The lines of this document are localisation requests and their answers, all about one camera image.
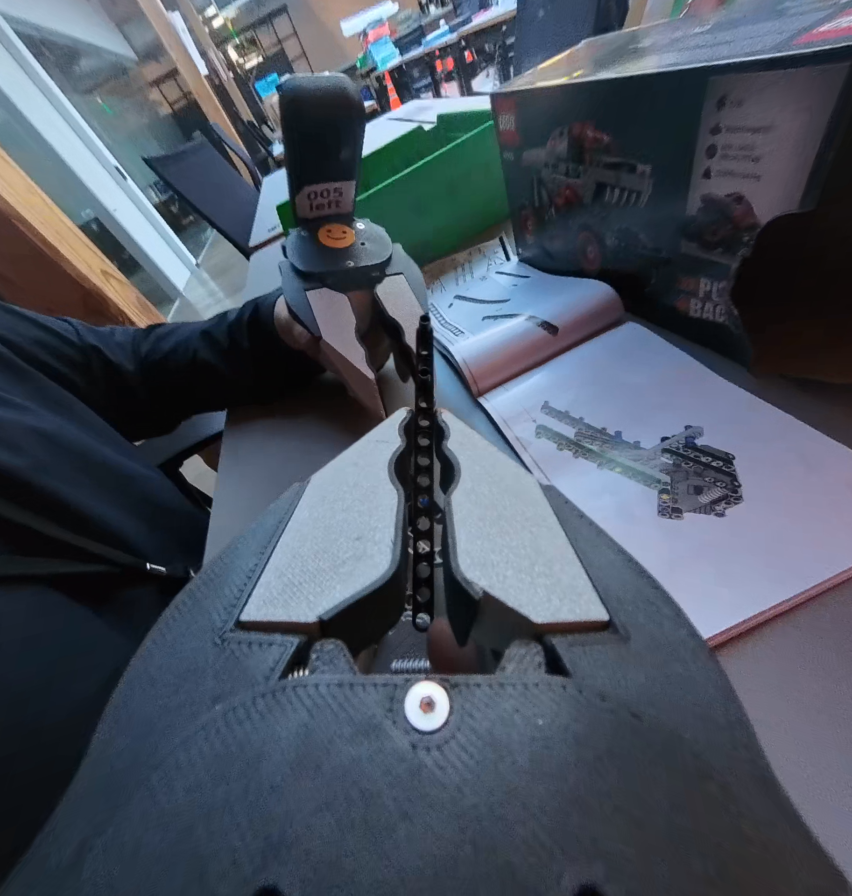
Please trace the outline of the long black holed toy beam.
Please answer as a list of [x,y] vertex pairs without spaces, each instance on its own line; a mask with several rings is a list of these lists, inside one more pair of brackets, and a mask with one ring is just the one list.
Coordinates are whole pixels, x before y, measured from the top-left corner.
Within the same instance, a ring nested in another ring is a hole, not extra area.
[[411,537],[413,598],[412,622],[426,633],[434,619],[436,594],[436,402],[434,382],[434,337],[428,315],[420,316],[416,333],[414,420],[412,435]]

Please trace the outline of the cluttered background table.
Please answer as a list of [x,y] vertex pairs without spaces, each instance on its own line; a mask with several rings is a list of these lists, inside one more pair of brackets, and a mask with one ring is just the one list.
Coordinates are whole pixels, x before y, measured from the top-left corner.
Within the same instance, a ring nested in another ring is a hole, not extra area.
[[513,74],[517,3],[420,2],[417,14],[381,2],[341,22],[362,53],[343,69],[368,113],[421,98],[486,94]]

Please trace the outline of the green storage bin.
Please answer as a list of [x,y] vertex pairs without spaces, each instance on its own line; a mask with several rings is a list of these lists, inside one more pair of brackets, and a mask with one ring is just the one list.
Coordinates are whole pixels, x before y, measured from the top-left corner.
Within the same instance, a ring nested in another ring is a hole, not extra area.
[[363,156],[355,212],[420,265],[507,217],[496,129],[485,111],[440,115]]

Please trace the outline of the wooden post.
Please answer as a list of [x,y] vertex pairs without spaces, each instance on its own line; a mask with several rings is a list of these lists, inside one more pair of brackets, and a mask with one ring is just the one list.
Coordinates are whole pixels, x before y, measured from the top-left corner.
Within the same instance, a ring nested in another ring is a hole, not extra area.
[[0,296],[97,325],[165,321],[1,147]]

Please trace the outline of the dark toy set box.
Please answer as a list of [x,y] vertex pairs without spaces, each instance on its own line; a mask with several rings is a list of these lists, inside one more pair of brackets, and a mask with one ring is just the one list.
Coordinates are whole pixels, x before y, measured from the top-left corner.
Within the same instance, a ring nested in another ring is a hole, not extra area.
[[758,373],[852,385],[852,2],[588,39],[491,105],[524,261]]

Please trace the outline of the open instruction booklet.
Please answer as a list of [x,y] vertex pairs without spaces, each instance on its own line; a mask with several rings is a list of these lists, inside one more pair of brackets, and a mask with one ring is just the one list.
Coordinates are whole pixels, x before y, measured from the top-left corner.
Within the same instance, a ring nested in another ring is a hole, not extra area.
[[711,644],[852,578],[852,450],[503,237],[423,270],[436,341],[525,465]]

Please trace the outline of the person's left hand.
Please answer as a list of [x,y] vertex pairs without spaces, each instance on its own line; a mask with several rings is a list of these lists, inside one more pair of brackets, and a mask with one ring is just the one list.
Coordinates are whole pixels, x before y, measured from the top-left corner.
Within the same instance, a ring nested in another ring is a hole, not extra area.
[[328,369],[322,353],[321,339],[311,334],[291,315],[283,295],[275,303],[274,321],[279,337],[287,346],[310,358],[322,371]]

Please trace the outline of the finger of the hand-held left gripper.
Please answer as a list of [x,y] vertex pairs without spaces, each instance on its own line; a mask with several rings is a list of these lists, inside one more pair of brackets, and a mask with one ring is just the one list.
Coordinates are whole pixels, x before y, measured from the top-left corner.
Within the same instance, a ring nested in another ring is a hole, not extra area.
[[320,352],[357,402],[377,420],[386,418],[375,372],[358,333],[352,302],[327,287],[309,290],[308,303],[320,331]]
[[417,334],[427,308],[403,273],[390,274],[375,286],[375,307],[391,346],[395,370],[408,383],[418,368]]

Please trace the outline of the person's torso in dark clothing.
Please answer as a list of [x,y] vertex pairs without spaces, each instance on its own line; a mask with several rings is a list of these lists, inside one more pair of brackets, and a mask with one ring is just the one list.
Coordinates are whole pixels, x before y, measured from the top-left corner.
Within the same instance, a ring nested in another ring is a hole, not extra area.
[[56,328],[0,301],[0,881],[80,763],[208,523],[58,378]]

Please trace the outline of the person's left forearm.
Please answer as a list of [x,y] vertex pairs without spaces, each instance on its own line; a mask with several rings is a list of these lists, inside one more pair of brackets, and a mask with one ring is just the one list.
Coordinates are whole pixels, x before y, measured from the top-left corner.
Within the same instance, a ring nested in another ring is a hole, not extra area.
[[267,296],[202,322],[60,322],[57,376],[120,434],[146,439],[204,412],[271,404],[314,381],[322,365],[280,315]]

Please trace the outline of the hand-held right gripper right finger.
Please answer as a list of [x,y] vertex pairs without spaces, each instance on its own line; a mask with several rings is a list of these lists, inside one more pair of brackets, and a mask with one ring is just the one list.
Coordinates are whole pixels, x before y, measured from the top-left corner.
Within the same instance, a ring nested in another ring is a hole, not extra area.
[[540,483],[454,414],[437,413],[446,616],[459,644],[606,629],[610,614]]

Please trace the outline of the black office chair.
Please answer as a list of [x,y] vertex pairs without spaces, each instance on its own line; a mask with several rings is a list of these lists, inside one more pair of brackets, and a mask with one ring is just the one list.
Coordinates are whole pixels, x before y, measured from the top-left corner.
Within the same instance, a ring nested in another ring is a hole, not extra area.
[[139,454],[157,467],[193,505],[206,513],[211,512],[212,498],[191,484],[181,468],[191,456],[219,441],[227,416],[225,410],[198,414],[167,434],[136,443]]

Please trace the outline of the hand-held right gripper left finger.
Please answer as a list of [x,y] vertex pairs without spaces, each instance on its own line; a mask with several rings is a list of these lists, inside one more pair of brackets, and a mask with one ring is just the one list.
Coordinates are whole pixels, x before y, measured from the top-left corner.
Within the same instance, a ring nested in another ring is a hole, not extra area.
[[410,409],[400,409],[289,499],[274,546],[239,613],[248,631],[376,644],[405,606]]

